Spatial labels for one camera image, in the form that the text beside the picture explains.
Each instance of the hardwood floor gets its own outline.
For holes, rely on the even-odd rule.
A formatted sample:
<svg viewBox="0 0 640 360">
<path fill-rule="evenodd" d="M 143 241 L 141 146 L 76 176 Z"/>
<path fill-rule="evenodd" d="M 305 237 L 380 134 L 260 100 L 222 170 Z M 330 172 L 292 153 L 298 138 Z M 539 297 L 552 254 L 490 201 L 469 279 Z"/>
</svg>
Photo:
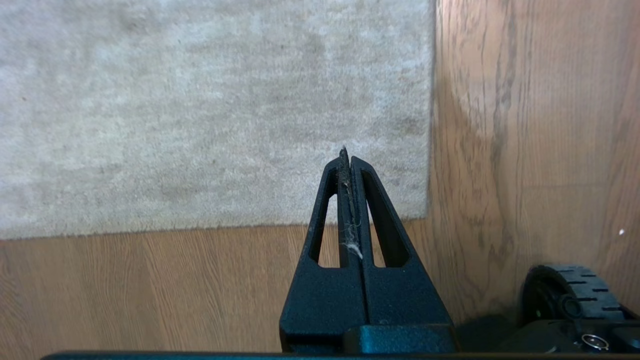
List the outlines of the hardwood floor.
<svg viewBox="0 0 640 360">
<path fill-rule="evenodd" d="M 549 261 L 640 310 L 640 3 L 442 0 L 437 46 L 429 216 L 405 225 L 454 319 L 512 311 Z M 279 351 L 306 231 L 0 243 L 0 359 Z"/>
</svg>

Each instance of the black wheel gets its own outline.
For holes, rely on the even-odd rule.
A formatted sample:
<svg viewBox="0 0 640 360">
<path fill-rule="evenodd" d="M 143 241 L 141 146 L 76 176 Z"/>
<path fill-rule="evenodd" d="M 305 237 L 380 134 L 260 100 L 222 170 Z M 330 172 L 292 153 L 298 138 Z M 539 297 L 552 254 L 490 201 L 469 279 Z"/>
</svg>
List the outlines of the black wheel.
<svg viewBox="0 0 640 360">
<path fill-rule="evenodd" d="M 569 305 L 579 309 L 564 309 Z M 566 319 L 569 313 L 585 319 L 624 320 L 616 297 L 606 282 L 590 269 L 577 265 L 540 265 L 529 271 L 522 288 L 521 317 L 536 320 Z"/>
</svg>

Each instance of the gray carpet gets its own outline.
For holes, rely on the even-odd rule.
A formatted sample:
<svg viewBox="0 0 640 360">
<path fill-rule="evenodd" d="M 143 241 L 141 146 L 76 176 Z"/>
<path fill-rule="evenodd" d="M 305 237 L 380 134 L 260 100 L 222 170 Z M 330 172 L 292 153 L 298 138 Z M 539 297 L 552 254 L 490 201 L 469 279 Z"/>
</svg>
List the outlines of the gray carpet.
<svg viewBox="0 0 640 360">
<path fill-rule="evenodd" d="M 324 164 L 426 213 L 435 2 L 0 6 L 0 238 L 306 223 Z"/>
</svg>

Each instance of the wooden floor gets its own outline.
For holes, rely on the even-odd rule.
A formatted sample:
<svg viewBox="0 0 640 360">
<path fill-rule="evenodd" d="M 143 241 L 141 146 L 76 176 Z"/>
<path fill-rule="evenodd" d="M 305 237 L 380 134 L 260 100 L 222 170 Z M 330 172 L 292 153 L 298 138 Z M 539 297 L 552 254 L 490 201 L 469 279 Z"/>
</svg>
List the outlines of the wooden floor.
<svg viewBox="0 0 640 360">
<path fill-rule="evenodd" d="M 442 0 L 437 46 L 430 212 L 406 228 L 454 319 L 511 311 L 548 261 L 592 266 L 639 310 L 640 3 Z M 4 243 L 0 359 L 279 351 L 305 233 Z"/>
</svg>

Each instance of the wood grain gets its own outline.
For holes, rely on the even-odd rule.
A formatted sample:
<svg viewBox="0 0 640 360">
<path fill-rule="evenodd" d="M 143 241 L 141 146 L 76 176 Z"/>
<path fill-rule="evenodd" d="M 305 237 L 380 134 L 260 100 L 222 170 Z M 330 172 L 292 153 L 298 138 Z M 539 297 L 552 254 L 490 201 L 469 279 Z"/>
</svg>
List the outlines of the wood grain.
<svg viewBox="0 0 640 360">
<path fill-rule="evenodd" d="M 639 33 L 634 1 L 438 5 L 429 216 L 405 227 L 457 322 L 512 312 L 528 268 L 549 261 L 592 266 L 640 310 Z M 0 243 L 0 359 L 279 351 L 306 231 Z"/>
</svg>

